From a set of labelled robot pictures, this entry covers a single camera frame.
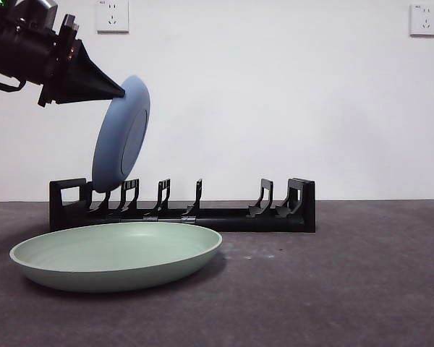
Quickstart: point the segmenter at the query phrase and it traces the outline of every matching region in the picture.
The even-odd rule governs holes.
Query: concrete floor
[[[434,201],[319,202],[316,234],[223,233],[200,272],[103,295],[12,264],[47,215],[0,203],[0,346],[434,346]]]

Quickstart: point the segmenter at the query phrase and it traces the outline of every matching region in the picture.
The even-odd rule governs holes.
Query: plastic dish rack
[[[65,204],[61,191],[69,188],[79,188],[79,200]],[[131,189],[135,190],[134,197],[127,204],[127,191]],[[314,181],[289,179],[286,199],[279,205],[273,203],[273,182],[267,179],[261,180],[259,199],[244,208],[205,207],[209,204],[201,202],[202,191],[203,180],[200,179],[196,183],[195,202],[187,207],[171,208],[171,180],[160,181],[156,205],[144,208],[144,203],[138,201],[140,180],[134,179],[122,184],[121,201],[113,207],[114,202],[109,201],[110,192],[101,203],[92,201],[93,184],[86,179],[52,181],[50,230],[105,223],[170,222],[204,226],[215,231],[315,233]],[[268,193],[267,200],[264,200],[265,192]]]

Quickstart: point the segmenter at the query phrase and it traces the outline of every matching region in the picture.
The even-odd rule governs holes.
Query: robotic arm
[[[123,98],[125,91],[89,58],[75,16],[66,14],[53,31],[58,5],[53,0],[0,0],[0,73],[18,86],[0,82],[0,90],[21,90],[27,81],[43,85],[38,105]]]

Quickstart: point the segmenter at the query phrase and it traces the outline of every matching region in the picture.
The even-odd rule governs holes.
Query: light green dish
[[[130,291],[172,282],[202,268],[222,236],[178,223],[86,226],[34,237],[9,256],[43,286],[85,293]]]

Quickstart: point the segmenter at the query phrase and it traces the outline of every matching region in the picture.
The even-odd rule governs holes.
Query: power outlet
[[[410,6],[410,35],[434,36],[434,4]]]
[[[129,0],[97,0],[96,27],[99,33],[128,33]]]

